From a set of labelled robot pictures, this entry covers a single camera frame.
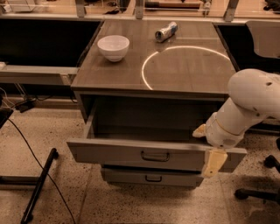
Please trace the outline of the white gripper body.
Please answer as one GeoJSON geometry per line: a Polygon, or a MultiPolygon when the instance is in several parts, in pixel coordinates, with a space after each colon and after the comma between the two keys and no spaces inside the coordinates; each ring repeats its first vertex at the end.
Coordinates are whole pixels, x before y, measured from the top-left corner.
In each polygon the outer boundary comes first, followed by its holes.
{"type": "Polygon", "coordinates": [[[216,118],[214,112],[206,121],[205,136],[209,144],[216,148],[230,149],[234,148],[244,137],[244,135],[234,135],[225,131],[216,118]]]}

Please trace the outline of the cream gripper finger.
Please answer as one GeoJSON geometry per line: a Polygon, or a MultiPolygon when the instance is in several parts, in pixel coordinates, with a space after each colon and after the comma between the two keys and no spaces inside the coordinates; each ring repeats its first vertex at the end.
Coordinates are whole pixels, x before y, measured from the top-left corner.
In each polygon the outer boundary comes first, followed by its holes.
{"type": "Polygon", "coordinates": [[[201,124],[201,125],[192,133],[192,136],[193,136],[193,137],[196,137],[196,138],[204,137],[204,136],[206,135],[205,129],[206,129],[206,125],[205,125],[205,124],[201,124]]]}
{"type": "Polygon", "coordinates": [[[212,148],[211,150],[208,150],[205,153],[201,175],[204,178],[211,178],[215,176],[225,164],[227,158],[228,154],[223,149],[212,148]]]}

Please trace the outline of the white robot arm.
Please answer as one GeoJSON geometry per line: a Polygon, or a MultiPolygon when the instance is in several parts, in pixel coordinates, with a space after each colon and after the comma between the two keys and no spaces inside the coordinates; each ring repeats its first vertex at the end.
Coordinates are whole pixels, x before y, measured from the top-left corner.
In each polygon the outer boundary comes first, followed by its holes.
{"type": "Polygon", "coordinates": [[[225,164],[233,149],[252,126],[268,117],[280,119],[280,75],[258,69],[235,73],[227,84],[228,99],[192,135],[204,137],[207,150],[202,176],[211,178],[225,164]]]}

